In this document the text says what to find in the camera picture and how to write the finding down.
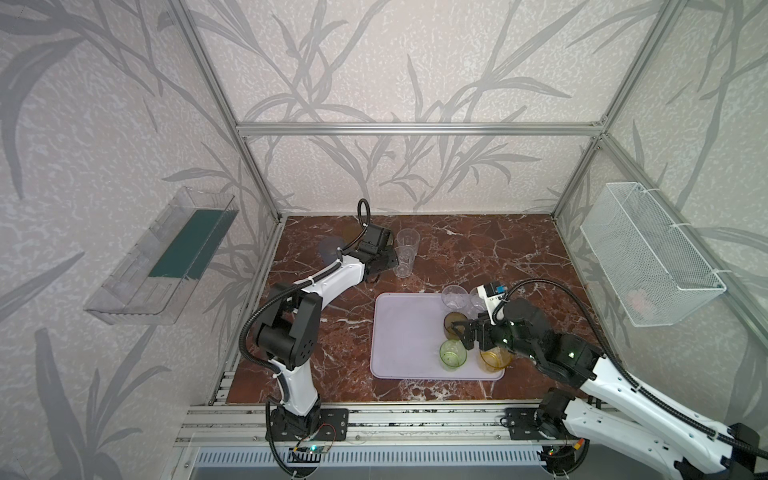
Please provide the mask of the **olive green textured cup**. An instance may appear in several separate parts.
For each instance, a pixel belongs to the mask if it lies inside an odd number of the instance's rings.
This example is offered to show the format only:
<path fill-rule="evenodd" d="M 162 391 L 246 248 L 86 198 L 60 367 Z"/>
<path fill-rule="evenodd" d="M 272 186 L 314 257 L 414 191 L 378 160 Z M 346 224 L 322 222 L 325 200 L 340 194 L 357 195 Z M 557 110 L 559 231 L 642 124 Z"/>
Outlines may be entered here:
<path fill-rule="evenodd" d="M 464 314 L 463 314 L 463 313 L 461 313 L 461 312 L 450 312 L 450 313 L 448 313 L 448 314 L 447 314 L 447 315 L 444 317 L 444 320 L 443 320 L 443 332 L 444 332 L 444 334 L 445 334 L 445 337 L 446 337 L 448 340 L 460 340 L 460 338 L 457 338 L 457 337 L 456 337 L 454 334 L 452 334 L 452 333 L 449 331 L 449 326 L 450 326 L 452 323 L 454 323 L 454 322 L 457 322 L 457 321 L 463 321 L 463 320 L 468 320 L 468 318 L 467 318 L 467 316 L 466 316 L 466 315 L 464 315 Z"/>

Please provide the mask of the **green cup back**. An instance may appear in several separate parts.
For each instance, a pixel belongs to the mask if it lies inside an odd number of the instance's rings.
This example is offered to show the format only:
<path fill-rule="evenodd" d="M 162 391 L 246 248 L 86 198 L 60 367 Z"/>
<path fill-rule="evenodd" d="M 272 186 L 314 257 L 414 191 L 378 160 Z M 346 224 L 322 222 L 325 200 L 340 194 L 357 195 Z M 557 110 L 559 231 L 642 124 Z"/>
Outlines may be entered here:
<path fill-rule="evenodd" d="M 447 370 L 456 370 L 467 361 L 468 353 L 460 340 L 445 340 L 439 347 L 439 359 Z"/>

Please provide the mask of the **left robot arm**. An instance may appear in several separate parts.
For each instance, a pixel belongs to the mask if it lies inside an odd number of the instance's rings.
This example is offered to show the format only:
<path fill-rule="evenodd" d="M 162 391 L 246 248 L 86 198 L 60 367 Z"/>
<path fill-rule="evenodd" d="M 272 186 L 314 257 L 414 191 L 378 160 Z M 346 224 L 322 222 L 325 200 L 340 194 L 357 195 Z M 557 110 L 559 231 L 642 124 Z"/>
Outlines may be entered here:
<path fill-rule="evenodd" d="M 286 419 L 309 425 L 319 417 L 319 393 L 310 358 L 317 345 L 321 314 L 347 290 L 398 265 L 392 231 L 365 223 L 354 242 L 336 249 L 333 261 L 291 284 L 277 284 L 240 330 L 241 357 L 272 372 Z"/>

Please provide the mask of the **amber faceted cup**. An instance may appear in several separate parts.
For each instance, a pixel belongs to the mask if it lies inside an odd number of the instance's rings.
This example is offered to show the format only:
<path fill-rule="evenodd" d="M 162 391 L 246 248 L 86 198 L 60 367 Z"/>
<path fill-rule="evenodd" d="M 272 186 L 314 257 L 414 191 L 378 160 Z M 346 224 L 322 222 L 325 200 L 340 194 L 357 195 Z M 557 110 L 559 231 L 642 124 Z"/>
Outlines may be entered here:
<path fill-rule="evenodd" d="M 479 353 L 481 368 L 489 373 L 500 372 L 506 369 L 514 358 L 513 354 L 506 349 L 495 347 Z"/>

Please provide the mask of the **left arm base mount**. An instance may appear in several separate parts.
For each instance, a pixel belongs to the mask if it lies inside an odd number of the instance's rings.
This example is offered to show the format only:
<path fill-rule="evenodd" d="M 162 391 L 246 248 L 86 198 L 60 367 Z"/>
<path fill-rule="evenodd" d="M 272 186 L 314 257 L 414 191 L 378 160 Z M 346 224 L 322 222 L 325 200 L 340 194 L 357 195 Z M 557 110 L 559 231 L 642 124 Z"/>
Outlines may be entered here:
<path fill-rule="evenodd" d="M 278 406 L 270 412 L 268 431 L 275 441 L 300 440 L 306 437 L 320 441 L 344 441 L 350 411 L 345 408 L 314 408 L 307 416 L 298 416 Z"/>

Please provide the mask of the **clear faceted cup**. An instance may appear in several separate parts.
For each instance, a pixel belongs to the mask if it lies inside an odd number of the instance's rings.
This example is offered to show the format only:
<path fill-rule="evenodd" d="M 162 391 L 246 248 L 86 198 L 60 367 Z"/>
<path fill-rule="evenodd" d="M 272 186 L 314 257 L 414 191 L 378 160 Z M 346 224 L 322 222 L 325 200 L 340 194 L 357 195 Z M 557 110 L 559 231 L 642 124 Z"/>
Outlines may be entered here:
<path fill-rule="evenodd" d="M 480 287 L 475 287 L 469 292 L 469 309 L 474 317 L 487 312 L 485 298 L 480 294 Z"/>

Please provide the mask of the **lilac plastic tray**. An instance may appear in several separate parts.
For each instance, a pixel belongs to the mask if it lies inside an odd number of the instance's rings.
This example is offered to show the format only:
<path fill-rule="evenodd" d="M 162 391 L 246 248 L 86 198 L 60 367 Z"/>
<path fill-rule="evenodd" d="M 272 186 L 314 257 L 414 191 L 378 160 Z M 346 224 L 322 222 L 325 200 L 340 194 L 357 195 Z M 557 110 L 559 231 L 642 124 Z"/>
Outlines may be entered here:
<path fill-rule="evenodd" d="M 383 293 L 375 302 L 370 370 L 379 379 L 497 381 L 477 350 L 450 369 L 439 356 L 449 313 L 439 293 Z"/>

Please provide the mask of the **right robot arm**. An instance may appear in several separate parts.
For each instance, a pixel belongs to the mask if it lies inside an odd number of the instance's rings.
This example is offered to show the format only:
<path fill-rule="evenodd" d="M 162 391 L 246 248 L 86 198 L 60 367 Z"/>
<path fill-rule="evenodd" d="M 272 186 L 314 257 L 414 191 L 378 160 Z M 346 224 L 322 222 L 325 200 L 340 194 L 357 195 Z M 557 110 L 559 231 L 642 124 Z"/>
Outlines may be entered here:
<path fill-rule="evenodd" d="M 552 329 L 524 299 L 449 329 L 471 349 L 493 348 L 530 359 L 563 384 L 542 398 L 536 430 L 550 439 L 598 441 L 673 479 L 764 479 L 756 469 L 767 453 L 744 424 L 708 419 L 616 365 L 585 339 Z"/>

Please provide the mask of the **clear cup back row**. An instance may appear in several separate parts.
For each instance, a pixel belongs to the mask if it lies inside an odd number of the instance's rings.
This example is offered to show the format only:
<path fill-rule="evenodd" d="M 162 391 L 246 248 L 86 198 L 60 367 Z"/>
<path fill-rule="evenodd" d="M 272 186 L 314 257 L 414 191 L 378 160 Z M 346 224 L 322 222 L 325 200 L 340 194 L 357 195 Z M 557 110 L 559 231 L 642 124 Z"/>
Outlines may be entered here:
<path fill-rule="evenodd" d="M 396 235 L 396 246 L 408 249 L 413 255 L 418 253 L 421 235 L 414 228 L 403 228 Z"/>

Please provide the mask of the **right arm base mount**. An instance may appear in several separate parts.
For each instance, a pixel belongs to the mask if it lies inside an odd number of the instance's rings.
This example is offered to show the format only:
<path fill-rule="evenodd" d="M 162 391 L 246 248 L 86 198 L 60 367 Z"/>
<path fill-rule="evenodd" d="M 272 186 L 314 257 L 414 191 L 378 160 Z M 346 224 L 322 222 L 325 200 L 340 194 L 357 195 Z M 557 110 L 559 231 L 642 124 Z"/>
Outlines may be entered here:
<path fill-rule="evenodd" d="M 558 432 L 547 432 L 536 417 L 536 407 L 509 407 L 499 420 L 499 424 L 507 430 L 511 440 L 559 440 Z"/>

